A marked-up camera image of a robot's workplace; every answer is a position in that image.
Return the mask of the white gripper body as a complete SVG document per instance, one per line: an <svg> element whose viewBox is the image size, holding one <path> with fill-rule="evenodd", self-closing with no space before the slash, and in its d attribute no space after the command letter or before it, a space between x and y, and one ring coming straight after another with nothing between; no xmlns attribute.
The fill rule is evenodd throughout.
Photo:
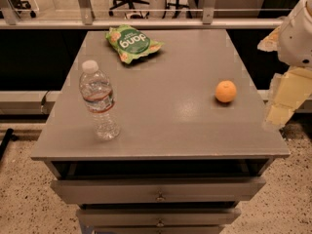
<svg viewBox="0 0 312 234"><path fill-rule="evenodd" d="M291 66L312 67L312 0L299 0L284 19L278 58Z"/></svg>

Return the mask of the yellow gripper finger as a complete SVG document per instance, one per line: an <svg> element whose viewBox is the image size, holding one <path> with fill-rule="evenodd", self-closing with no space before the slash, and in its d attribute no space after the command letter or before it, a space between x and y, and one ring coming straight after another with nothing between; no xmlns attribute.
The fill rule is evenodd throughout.
<svg viewBox="0 0 312 234"><path fill-rule="evenodd" d="M264 52L274 52L278 50L280 26L276 27L266 37L264 37L257 45L257 48Z"/></svg>
<svg viewBox="0 0 312 234"><path fill-rule="evenodd" d="M265 108L265 124L284 127L294 112L312 95L312 69L291 66L271 80Z"/></svg>

